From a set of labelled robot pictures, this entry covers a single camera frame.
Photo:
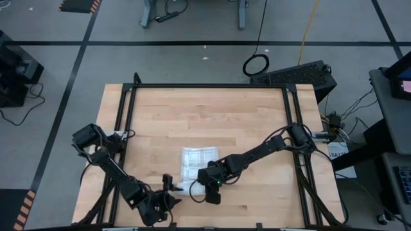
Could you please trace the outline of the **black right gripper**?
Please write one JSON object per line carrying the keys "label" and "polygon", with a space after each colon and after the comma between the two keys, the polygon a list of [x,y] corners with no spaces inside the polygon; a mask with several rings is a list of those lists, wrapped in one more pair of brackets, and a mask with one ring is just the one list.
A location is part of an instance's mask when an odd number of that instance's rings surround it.
{"label": "black right gripper", "polygon": [[197,182],[205,187],[206,194],[214,194],[219,187],[228,181],[230,176],[229,162],[226,158],[209,161],[207,167],[198,170]]}

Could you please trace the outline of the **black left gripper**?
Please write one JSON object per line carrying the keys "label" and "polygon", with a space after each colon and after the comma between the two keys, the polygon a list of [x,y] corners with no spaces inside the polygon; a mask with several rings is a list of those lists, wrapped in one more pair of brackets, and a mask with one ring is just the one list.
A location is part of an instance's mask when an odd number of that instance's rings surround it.
{"label": "black left gripper", "polygon": [[[183,189],[171,184],[168,186],[168,191],[183,191]],[[150,227],[157,222],[166,221],[168,218],[166,213],[170,212],[181,201],[168,192],[152,191],[137,204],[137,209],[143,224]]]}

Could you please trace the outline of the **white plaid towel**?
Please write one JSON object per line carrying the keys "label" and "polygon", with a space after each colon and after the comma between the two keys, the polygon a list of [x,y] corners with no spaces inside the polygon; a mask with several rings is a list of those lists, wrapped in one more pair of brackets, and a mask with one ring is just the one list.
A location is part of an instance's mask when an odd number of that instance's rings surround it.
{"label": "white plaid towel", "polygon": [[189,196],[189,187],[197,179],[198,170],[207,167],[209,161],[219,159],[217,147],[206,148],[183,148],[180,165],[180,182],[178,188],[183,191],[177,192],[181,196]]}

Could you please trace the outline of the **black perforated computer tower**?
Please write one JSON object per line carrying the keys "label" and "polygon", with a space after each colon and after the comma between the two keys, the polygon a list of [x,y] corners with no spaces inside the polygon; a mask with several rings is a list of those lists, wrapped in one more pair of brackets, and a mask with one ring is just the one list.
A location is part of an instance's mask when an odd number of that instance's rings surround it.
{"label": "black perforated computer tower", "polygon": [[322,60],[260,74],[250,78],[251,84],[305,84],[313,85],[319,104],[336,86],[331,66]]}

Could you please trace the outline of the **black power adapter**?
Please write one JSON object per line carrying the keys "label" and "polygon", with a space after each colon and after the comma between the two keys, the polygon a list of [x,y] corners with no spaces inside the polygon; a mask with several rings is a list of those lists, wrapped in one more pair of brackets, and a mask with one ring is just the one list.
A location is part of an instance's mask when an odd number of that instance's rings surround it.
{"label": "black power adapter", "polygon": [[330,113],[328,115],[328,125],[332,129],[340,129],[341,128],[341,117],[337,115],[336,112]]}

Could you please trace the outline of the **white printed paper sheet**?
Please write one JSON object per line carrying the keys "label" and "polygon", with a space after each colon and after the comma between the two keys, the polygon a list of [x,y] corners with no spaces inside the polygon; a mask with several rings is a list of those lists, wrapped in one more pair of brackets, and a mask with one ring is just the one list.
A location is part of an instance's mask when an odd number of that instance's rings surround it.
{"label": "white printed paper sheet", "polygon": [[[330,159],[334,160],[335,158],[341,157],[342,155],[348,153],[349,149],[345,142],[330,142],[328,144],[328,152]],[[341,179],[343,179],[344,177],[354,179],[357,178],[357,174],[353,166],[341,169],[337,171],[337,174],[337,178]]]}

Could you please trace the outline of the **grey desk leg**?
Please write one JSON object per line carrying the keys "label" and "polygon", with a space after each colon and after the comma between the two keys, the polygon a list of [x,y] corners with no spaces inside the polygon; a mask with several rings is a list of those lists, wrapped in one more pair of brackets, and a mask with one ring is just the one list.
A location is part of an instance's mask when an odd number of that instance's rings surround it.
{"label": "grey desk leg", "polygon": [[245,29],[247,0],[238,0],[238,29]]}
{"label": "grey desk leg", "polygon": [[139,21],[139,25],[144,29],[148,28],[150,22],[153,21],[157,15],[156,2],[157,0],[143,0],[143,16]]}

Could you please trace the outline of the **black power strip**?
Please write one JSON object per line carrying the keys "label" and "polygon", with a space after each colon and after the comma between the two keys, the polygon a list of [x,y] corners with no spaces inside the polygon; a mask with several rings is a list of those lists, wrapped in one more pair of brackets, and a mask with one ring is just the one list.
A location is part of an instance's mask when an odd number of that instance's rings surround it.
{"label": "black power strip", "polygon": [[164,21],[167,21],[167,20],[170,20],[170,19],[172,19],[172,18],[177,17],[179,14],[180,14],[180,13],[179,13],[178,11],[172,12],[172,13],[167,13],[167,14],[164,15],[164,16],[157,16],[157,17],[155,18],[155,20],[156,20],[158,23],[162,23],[162,22],[164,22]]}

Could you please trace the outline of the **black mat with orange stripes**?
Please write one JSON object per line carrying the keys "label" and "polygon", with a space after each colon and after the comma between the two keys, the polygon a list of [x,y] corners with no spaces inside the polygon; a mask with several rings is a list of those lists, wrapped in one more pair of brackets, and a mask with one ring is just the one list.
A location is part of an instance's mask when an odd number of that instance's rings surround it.
{"label": "black mat with orange stripes", "polygon": [[24,230],[36,191],[0,189],[0,231]]}
{"label": "black mat with orange stripes", "polygon": [[101,0],[63,0],[58,7],[59,12],[95,13]]}

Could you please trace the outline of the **black desk base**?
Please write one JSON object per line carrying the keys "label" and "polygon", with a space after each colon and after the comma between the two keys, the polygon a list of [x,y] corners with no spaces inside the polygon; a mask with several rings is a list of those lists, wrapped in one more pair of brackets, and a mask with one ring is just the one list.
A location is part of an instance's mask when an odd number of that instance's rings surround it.
{"label": "black desk base", "polygon": [[396,197],[382,158],[384,153],[395,151],[385,120],[382,119],[366,129],[363,136],[365,138],[365,144],[358,144],[354,150],[341,157],[335,158],[332,161],[333,169],[339,171],[343,168],[372,160],[372,169],[376,172],[378,185],[381,189],[378,193],[380,201],[391,213],[399,214]]}

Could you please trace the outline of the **black keyboard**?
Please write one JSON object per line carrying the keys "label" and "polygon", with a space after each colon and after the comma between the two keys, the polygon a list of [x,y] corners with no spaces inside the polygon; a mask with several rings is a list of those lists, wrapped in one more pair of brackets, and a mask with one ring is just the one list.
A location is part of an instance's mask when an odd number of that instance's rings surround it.
{"label": "black keyboard", "polygon": [[405,203],[411,205],[411,167],[394,166],[393,171]]}

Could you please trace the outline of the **black equipment cart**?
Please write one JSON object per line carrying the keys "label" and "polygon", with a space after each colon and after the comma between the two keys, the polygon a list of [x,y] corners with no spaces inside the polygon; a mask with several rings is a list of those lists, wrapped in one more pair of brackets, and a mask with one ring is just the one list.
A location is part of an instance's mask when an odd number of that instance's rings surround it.
{"label": "black equipment cart", "polygon": [[20,46],[8,46],[12,39],[0,30],[0,108],[21,107],[29,91],[44,70],[36,59]]}

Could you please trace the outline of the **black monitor with lit screen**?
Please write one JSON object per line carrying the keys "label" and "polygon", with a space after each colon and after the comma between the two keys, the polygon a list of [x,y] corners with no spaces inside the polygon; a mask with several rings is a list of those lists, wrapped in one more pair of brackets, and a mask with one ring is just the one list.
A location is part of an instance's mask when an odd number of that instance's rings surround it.
{"label": "black monitor with lit screen", "polygon": [[383,72],[393,98],[411,101],[411,51]]}

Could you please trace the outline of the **black metal table frame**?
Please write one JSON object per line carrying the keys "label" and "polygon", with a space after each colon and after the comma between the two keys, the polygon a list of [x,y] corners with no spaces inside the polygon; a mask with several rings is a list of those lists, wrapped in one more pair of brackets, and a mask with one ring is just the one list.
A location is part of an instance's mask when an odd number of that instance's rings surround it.
{"label": "black metal table frame", "polygon": [[[105,86],[97,124],[106,132],[135,131],[124,154],[116,156],[127,173],[159,189],[165,173],[180,180],[182,149],[215,146],[221,156],[243,153],[290,123],[321,130],[311,85],[122,83]],[[221,188],[219,205],[189,197],[173,209],[181,229],[322,228],[334,226],[297,181],[311,180],[326,208],[344,220],[335,175],[320,143],[311,156],[281,151]]]}

